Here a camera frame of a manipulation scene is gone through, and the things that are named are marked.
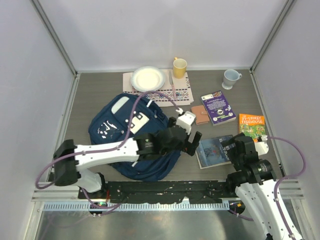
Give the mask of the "blue Nineteen Eighty-Four book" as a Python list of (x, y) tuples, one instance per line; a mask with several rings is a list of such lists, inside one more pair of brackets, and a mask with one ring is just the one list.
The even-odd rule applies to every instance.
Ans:
[(232, 135), (225, 135), (200, 140), (195, 152), (200, 169), (230, 164), (228, 157), (230, 147), (223, 147), (221, 142), (228, 141), (232, 137)]

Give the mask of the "navy blue student backpack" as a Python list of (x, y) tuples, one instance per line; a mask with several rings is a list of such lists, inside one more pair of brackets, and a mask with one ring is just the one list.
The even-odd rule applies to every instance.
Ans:
[[(128, 129), (128, 123), (137, 95), (121, 93), (110, 101), (91, 121), (88, 134), (92, 145), (108, 144), (123, 141)], [(146, 97), (139, 100), (133, 118), (142, 113), (148, 122), (137, 133), (129, 136), (140, 136), (145, 133), (155, 133), (167, 128), (169, 119), (163, 110)], [(177, 163), (181, 152), (175, 150), (155, 160), (132, 162), (116, 162), (110, 165), (123, 176), (137, 181), (156, 182), (166, 177)]]

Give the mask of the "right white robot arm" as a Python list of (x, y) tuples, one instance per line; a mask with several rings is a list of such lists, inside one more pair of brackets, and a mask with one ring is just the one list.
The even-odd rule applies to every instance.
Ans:
[(271, 163), (261, 159), (269, 151), (268, 139), (262, 135), (254, 141), (240, 133), (221, 142), (235, 169), (226, 178), (225, 190), (244, 203), (262, 240), (301, 240), (279, 190), (284, 179), (277, 179)]

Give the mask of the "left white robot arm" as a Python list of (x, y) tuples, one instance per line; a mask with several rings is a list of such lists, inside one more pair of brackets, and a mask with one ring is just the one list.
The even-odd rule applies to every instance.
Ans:
[(144, 133), (124, 141), (76, 145), (65, 140), (53, 154), (55, 186), (78, 186), (86, 189), (93, 198), (100, 200), (107, 192), (104, 179), (89, 169), (119, 162), (152, 161), (174, 151), (193, 156), (202, 134), (197, 131), (192, 141), (189, 137), (195, 117), (189, 112), (178, 118), (171, 117), (167, 128), (155, 133)]

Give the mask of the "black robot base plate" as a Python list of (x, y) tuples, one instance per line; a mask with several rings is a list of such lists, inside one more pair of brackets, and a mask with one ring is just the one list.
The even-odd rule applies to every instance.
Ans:
[(188, 198), (191, 204), (221, 203), (237, 195), (224, 181), (109, 181), (103, 190), (90, 193), (91, 200), (109, 200), (114, 204), (179, 204)]

